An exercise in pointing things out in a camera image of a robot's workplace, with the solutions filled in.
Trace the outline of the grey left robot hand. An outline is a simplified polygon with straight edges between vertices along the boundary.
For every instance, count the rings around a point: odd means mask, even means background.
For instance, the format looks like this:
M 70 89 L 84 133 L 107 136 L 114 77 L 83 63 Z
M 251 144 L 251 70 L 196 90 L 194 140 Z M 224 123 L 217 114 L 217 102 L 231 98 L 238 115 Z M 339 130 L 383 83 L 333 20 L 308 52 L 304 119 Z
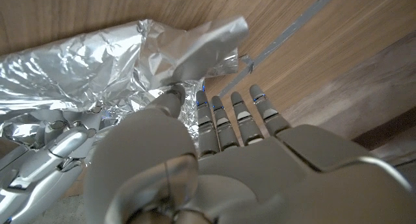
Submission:
M 88 223 L 414 223 L 409 182 L 362 146 L 292 127 L 260 87 L 239 93 L 234 131 L 219 97 L 196 95 L 200 141 L 179 121 L 175 87 L 99 143 L 84 184 Z

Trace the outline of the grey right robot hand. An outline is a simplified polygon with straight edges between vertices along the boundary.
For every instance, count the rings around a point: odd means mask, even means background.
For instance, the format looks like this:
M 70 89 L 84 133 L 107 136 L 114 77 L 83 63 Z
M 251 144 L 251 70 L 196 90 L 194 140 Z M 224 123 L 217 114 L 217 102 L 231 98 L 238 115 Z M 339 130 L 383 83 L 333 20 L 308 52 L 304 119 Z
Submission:
M 44 128 L 44 145 L 22 145 L 1 159 L 1 223 L 28 223 L 46 211 L 83 170 L 100 120 L 56 120 Z

